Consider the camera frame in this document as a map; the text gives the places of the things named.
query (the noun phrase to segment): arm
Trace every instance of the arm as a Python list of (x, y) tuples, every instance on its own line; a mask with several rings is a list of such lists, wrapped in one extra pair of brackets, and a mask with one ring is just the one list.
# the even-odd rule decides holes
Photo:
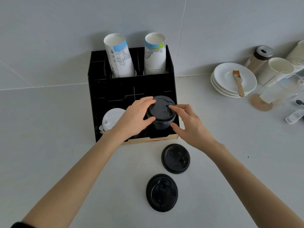
[(139, 134), (155, 120), (155, 117), (143, 120), (147, 108), (153, 103), (153, 97), (146, 97), (129, 106), (116, 125), (103, 134), (101, 139), (31, 209), (22, 222), (39, 228), (69, 227), (116, 148), (126, 139)]
[(190, 105), (170, 106), (182, 118), (185, 130), (173, 130), (189, 145), (203, 151), (222, 172), (259, 228), (304, 227), (304, 222), (204, 127)]

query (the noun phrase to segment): glass pitcher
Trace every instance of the glass pitcher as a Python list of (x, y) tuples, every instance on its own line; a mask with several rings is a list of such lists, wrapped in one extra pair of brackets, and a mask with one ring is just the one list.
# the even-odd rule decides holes
[(303, 77), (296, 74), (287, 76), (284, 72), (279, 72), (257, 94), (251, 96), (250, 103), (260, 111), (269, 111), (303, 91)]

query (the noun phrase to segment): metal lid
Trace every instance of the metal lid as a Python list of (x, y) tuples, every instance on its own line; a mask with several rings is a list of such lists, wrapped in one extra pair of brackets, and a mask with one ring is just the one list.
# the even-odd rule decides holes
[(169, 211), (177, 201), (176, 183), (166, 174), (157, 174), (147, 184), (146, 197), (154, 210), (159, 212)]
[(263, 57), (272, 57), (274, 54), (273, 49), (266, 45), (257, 47), (256, 52)]
[(150, 116), (154, 116), (158, 121), (170, 121), (175, 117), (176, 112), (169, 108), (170, 105), (175, 105), (173, 100), (167, 96), (155, 96), (153, 98), (156, 103), (148, 108)]
[(163, 150), (161, 157), (165, 169), (173, 174), (185, 172), (190, 164), (189, 152), (180, 144), (168, 145)]

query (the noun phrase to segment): hand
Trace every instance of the hand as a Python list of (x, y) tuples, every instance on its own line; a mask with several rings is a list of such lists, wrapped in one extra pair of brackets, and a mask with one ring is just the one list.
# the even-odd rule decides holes
[(145, 97), (140, 100), (136, 100), (127, 108), (111, 131), (120, 134), (123, 141), (139, 134), (155, 120), (155, 117), (150, 117), (146, 120), (143, 119), (147, 108), (155, 102), (156, 100), (153, 100), (153, 97)]
[(190, 105), (179, 104), (176, 106), (171, 105), (169, 107), (181, 117), (185, 129), (181, 129), (173, 122), (171, 123), (171, 127), (189, 145), (206, 153), (220, 144), (203, 125)]

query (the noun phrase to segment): wooden brush handle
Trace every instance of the wooden brush handle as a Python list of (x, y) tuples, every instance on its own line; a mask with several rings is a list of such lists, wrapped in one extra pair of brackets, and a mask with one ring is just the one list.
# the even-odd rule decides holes
[(239, 90), (239, 96), (240, 97), (245, 97), (245, 93), (244, 93), (244, 90), (243, 90), (241, 79), (239, 77), (237, 77), (237, 78), (235, 78), (235, 80), (237, 80), (237, 84), (238, 84), (237, 88)]

